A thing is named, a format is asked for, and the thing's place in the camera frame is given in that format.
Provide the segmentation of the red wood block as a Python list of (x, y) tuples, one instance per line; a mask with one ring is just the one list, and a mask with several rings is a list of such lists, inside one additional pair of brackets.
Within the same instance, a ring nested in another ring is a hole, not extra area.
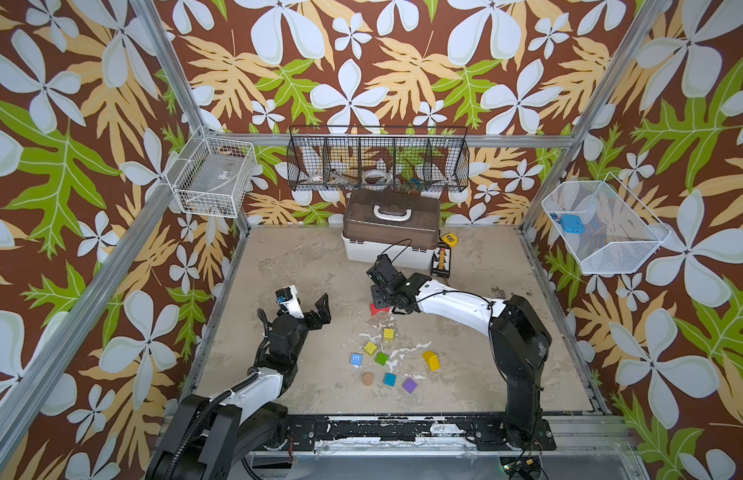
[(379, 306), (371, 303), (370, 304), (370, 311), (371, 311), (371, 315), (376, 316), (377, 314), (380, 314), (380, 313), (389, 313), (389, 312), (391, 312), (391, 307), (389, 307), (389, 306), (387, 306), (387, 307), (379, 307)]

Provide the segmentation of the yellow wood block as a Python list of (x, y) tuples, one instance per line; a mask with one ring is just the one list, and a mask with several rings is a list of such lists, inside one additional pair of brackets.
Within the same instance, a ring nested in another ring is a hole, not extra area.
[(439, 362), (439, 356), (435, 354), (433, 351), (426, 351), (423, 354), (423, 360), (425, 360), (425, 364), (427, 364), (427, 368), (431, 370), (431, 372), (435, 372), (441, 368), (441, 362)]

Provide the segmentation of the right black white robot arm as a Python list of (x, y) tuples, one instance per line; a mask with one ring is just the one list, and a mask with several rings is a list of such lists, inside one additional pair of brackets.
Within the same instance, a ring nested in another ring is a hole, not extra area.
[(543, 426), (541, 376), (553, 339), (529, 301), (519, 295), (485, 298), (421, 273), (407, 277), (385, 254), (377, 256), (367, 276), (377, 308), (433, 314), (487, 335), (495, 366), (507, 383), (505, 441), (519, 448), (533, 446)]

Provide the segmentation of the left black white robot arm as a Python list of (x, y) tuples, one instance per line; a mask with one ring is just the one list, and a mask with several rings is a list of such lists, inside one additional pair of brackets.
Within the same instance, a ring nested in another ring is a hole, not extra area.
[(273, 320), (257, 312), (264, 338), (246, 378), (216, 396), (191, 394), (179, 404), (148, 479), (226, 479), (251, 451), (286, 440), (288, 410), (275, 401), (293, 384), (309, 333), (330, 324), (332, 314), (327, 293), (311, 311), (303, 310), (295, 286), (278, 290), (276, 299)]

